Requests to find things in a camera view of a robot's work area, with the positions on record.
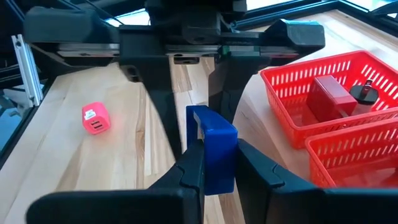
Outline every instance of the red plastic basket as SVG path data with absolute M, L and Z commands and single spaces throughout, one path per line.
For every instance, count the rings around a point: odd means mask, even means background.
M 319 123 L 305 100 L 313 79 L 322 75 L 333 75 L 347 90 L 373 79 L 379 99 L 370 113 Z M 304 148 L 304 141 L 310 136 L 398 115 L 398 72 L 365 51 L 266 69 L 261 77 L 271 109 L 296 149 Z
M 398 118 L 306 140 L 310 179 L 320 187 L 398 187 Z

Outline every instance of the red box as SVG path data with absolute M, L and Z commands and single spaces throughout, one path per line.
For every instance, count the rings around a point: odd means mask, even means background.
M 350 116 L 358 102 L 331 75 L 314 78 L 307 105 L 319 122 Z
M 81 112 L 83 126 L 90 134 L 98 134 L 111 127 L 111 120 L 103 103 L 90 103 Z

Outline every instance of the wooden table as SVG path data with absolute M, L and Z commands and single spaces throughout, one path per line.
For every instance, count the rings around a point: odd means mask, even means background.
M 301 20 L 316 20 L 326 30 L 326 47 L 301 60 L 364 49 L 398 68 L 393 36 L 338 11 Z M 210 60 L 172 66 L 183 145 L 185 106 L 206 103 L 207 75 L 213 68 Z M 98 136 L 81 125 L 81 107 L 93 101 L 105 103 L 113 124 Z M 308 177 L 307 153 L 287 144 L 259 75 L 248 83 L 234 125 L 264 154 Z M 58 77 L 0 171 L 0 223 L 23 223 L 30 203 L 54 191 L 146 188 L 173 163 L 145 89 L 128 82 L 117 65 Z M 207 197 L 205 223 L 244 223 L 237 192 Z

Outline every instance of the pink phone charger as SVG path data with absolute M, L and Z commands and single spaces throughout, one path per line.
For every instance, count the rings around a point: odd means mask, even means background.
M 105 105 L 101 102 L 94 102 L 81 109 L 83 127 L 90 134 L 98 134 L 111 127 L 111 120 Z

